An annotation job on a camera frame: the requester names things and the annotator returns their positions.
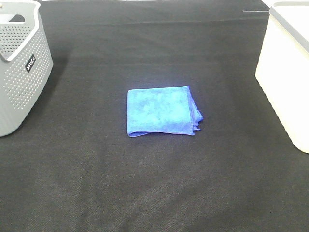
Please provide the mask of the grey perforated plastic basket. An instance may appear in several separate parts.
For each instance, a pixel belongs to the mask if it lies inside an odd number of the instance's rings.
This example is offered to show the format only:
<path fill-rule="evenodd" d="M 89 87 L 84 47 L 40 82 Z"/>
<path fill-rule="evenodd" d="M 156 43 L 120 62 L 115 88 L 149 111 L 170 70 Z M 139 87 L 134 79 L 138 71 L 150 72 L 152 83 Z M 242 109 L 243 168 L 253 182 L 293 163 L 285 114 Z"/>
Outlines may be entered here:
<path fill-rule="evenodd" d="M 2 0 L 1 15 L 20 15 L 23 22 L 0 25 L 0 135 L 17 130 L 39 98 L 53 60 L 33 0 Z"/>

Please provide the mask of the black table cloth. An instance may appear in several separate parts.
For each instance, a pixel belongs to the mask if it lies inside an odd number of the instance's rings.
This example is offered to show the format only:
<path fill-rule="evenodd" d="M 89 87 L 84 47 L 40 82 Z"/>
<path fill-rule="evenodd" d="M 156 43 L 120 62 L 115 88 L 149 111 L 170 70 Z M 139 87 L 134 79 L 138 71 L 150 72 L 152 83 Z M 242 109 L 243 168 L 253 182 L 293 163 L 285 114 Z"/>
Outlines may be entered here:
<path fill-rule="evenodd" d="M 259 0 L 43 1 L 54 61 L 0 140 L 3 232 L 306 232 L 309 156 L 254 74 Z M 126 133 L 130 89 L 189 86 L 194 136 Z"/>

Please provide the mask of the white plastic storage bin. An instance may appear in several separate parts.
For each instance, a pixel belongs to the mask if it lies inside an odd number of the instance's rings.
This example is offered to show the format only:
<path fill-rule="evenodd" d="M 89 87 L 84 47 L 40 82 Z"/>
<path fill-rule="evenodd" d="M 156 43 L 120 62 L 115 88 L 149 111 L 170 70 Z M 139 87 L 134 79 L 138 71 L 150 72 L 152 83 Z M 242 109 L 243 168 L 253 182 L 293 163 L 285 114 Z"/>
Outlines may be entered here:
<path fill-rule="evenodd" d="M 270 7 L 255 77 L 292 143 L 308 153 L 308 1 L 282 1 Z"/>

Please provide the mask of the blue microfiber towel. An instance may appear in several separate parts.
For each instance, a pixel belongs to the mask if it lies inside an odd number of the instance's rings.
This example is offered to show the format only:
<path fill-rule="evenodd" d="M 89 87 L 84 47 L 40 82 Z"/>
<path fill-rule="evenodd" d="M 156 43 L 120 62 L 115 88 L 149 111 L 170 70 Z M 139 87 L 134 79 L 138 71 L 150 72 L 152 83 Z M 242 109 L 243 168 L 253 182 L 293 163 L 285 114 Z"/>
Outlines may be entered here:
<path fill-rule="evenodd" d="M 189 86 L 132 89 L 127 93 L 127 134 L 195 135 L 203 120 Z"/>

